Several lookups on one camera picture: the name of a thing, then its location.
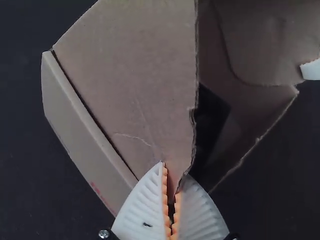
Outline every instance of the black background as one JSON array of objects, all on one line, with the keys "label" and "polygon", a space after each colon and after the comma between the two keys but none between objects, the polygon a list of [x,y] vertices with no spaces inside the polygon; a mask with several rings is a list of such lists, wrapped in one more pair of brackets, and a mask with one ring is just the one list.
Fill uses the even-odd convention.
[{"label": "black background", "polygon": [[[41,53],[94,0],[0,0],[0,240],[92,240],[112,215],[46,121]],[[244,240],[319,239],[320,82],[212,194]]]}]

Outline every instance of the white plastic piece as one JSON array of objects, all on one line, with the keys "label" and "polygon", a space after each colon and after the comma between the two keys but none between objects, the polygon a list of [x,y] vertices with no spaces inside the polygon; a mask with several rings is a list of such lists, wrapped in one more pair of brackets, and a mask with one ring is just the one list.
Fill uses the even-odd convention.
[{"label": "white plastic piece", "polygon": [[228,227],[216,204],[191,176],[181,188],[178,240],[223,240]]},{"label": "white plastic piece", "polygon": [[305,80],[320,80],[320,58],[300,65],[302,77]]},{"label": "white plastic piece", "polygon": [[162,194],[163,163],[157,163],[136,184],[111,230],[120,240],[166,240]]}]

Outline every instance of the orange teeth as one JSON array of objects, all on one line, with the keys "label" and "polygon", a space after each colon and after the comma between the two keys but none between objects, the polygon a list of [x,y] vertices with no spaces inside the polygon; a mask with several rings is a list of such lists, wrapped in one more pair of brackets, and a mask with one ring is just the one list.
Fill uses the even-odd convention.
[{"label": "orange teeth", "polygon": [[180,215],[181,215],[181,193],[177,193],[175,196],[175,203],[174,203],[174,211],[175,214],[173,215],[174,224],[172,224],[172,236],[171,240],[177,240],[179,234],[179,225],[180,225]]},{"label": "orange teeth", "polygon": [[163,216],[164,216],[164,230],[167,236],[167,240],[170,240],[171,228],[170,228],[170,217],[169,217],[169,207],[168,207],[168,196],[167,196],[167,179],[168,179],[168,169],[163,163],[162,167],[162,203],[163,203]]}]

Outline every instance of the cardboard box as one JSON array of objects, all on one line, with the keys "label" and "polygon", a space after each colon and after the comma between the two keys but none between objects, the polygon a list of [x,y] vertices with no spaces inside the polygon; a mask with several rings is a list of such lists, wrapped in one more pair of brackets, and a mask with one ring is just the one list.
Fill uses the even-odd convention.
[{"label": "cardboard box", "polygon": [[299,7],[271,2],[99,0],[43,54],[45,115],[114,215],[158,161],[169,170],[171,196],[197,161],[199,83],[230,107],[197,177],[208,191],[286,112],[303,81],[298,66],[315,57],[316,41],[298,48],[310,44],[290,39],[304,30],[301,17],[297,29],[289,24]]}]

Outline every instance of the red marking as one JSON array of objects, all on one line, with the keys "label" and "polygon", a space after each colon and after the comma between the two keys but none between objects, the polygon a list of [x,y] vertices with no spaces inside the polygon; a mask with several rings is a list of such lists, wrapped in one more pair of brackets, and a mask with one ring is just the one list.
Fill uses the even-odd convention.
[{"label": "red marking", "polygon": [[94,182],[90,182],[91,187],[93,188],[93,190],[95,191],[95,193],[100,197],[100,199],[102,200],[102,202],[104,203],[104,205],[106,205],[106,207],[109,209],[109,211],[112,213],[112,215],[116,216],[115,211],[110,207],[110,205],[108,204],[107,200],[104,198],[104,196],[102,196],[99,188],[95,185]]}]

